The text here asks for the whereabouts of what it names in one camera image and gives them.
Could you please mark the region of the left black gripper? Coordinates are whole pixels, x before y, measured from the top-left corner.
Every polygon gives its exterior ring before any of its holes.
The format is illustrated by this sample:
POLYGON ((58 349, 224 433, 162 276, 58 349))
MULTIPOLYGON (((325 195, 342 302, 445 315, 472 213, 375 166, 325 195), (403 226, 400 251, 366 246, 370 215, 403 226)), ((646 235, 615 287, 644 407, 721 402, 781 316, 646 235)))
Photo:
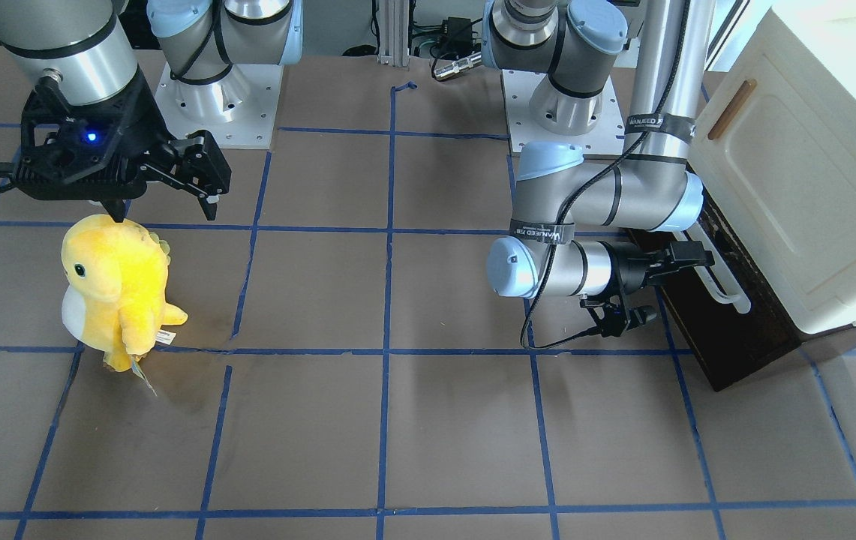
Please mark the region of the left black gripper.
MULTIPOLYGON (((648 286, 661 286, 664 275, 715 264, 713 253, 701 241, 671 241, 665 248, 651 252, 644 252, 633 243, 611 242, 609 255, 612 263, 609 292, 623 290, 627 295, 648 286)), ((623 331, 644 327, 659 317, 656 307, 632 305, 629 297, 620 298, 620 314, 623 331)))

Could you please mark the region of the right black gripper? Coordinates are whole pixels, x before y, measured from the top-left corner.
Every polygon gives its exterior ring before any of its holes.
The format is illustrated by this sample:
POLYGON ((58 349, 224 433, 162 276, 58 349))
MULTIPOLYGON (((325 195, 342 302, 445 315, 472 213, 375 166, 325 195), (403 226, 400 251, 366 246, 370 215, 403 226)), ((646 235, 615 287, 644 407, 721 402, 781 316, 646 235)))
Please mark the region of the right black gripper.
POLYGON ((214 221, 231 177, 213 133, 173 139, 142 71, 119 94, 84 106, 42 76, 23 107, 19 189, 37 200, 98 201, 123 223, 149 180, 188 192, 214 221))

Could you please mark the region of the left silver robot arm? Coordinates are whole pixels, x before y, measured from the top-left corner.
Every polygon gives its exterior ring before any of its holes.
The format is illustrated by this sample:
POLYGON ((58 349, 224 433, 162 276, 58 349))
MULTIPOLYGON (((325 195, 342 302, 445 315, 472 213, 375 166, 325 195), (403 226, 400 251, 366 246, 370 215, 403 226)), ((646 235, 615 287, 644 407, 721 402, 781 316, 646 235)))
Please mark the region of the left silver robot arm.
POLYGON ((509 234, 496 239, 487 280, 503 297, 579 297, 595 325, 619 336, 656 317, 630 294, 661 277, 712 263, 698 242, 644 252, 630 243, 578 241, 578 225, 675 232, 692 226, 704 201, 687 170, 713 21, 713 1, 650 1, 641 27, 623 153, 587 163, 564 142, 564 107, 599 106, 629 23, 607 1, 489 1, 482 59, 491 68, 544 73, 533 104, 555 136, 521 148, 509 234))

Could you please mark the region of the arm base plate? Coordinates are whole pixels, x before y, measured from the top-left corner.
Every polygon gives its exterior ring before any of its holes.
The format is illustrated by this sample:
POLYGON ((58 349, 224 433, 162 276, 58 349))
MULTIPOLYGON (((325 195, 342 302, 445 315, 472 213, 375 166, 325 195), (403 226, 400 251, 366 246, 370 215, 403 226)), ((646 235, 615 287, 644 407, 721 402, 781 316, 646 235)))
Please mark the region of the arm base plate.
POLYGON ((280 65, 236 64, 221 81, 188 85, 166 64, 155 101, 177 138, 206 130, 221 149, 269 149, 283 75, 280 65))
POLYGON ((611 78, 589 98, 559 92, 544 73, 503 70, 502 81, 514 155, 535 141, 574 145, 586 158, 596 160, 622 154, 623 116, 611 78))

